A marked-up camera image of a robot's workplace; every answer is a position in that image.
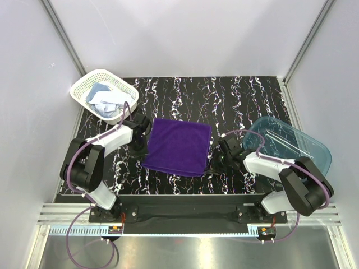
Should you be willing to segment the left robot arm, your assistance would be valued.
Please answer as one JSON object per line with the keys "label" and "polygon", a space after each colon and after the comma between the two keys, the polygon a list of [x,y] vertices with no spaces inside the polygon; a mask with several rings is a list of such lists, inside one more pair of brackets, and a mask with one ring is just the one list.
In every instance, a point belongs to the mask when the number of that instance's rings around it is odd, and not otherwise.
{"label": "left robot arm", "polygon": [[74,192],[88,198],[91,204],[102,209],[102,216],[110,222],[121,216],[121,208],[114,193],[103,182],[104,160],[122,146],[135,154],[146,153],[146,135],[150,123],[125,121],[112,129],[87,140],[74,138],[63,161],[60,178]]}

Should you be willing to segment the purple microfiber towel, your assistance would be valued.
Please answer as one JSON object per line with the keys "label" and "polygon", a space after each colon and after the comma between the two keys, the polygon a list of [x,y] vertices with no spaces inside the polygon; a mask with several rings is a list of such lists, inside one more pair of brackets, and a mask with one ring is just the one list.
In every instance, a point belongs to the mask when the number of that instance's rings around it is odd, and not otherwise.
{"label": "purple microfiber towel", "polygon": [[183,177],[205,174],[211,126],[201,123],[156,118],[142,166]]}

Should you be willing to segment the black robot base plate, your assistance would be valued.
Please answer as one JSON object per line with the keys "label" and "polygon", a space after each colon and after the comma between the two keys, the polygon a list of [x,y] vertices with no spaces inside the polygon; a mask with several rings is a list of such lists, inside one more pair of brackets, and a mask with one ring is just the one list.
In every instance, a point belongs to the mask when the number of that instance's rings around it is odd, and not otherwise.
{"label": "black robot base plate", "polygon": [[266,213],[260,207],[262,198],[263,194],[123,195],[111,210],[92,209],[89,221],[114,223],[124,216],[124,221],[132,224],[154,218],[286,224],[286,212]]}

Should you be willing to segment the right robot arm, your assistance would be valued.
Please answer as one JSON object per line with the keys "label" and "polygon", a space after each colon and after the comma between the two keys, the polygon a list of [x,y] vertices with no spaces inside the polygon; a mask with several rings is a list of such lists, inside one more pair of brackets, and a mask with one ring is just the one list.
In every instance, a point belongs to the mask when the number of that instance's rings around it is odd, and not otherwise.
{"label": "right robot arm", "polygon": [[275,213],[289,210],[310,216],[327,207],[334,195],[333,187],[307,157],[279,159],[253,150],[224,152],[216,149],[205,172],[224,174],[229,169],[263,175],[283,186],[282,191],[266,195],[255,207],[255,217],[261,222],[269,221]]}

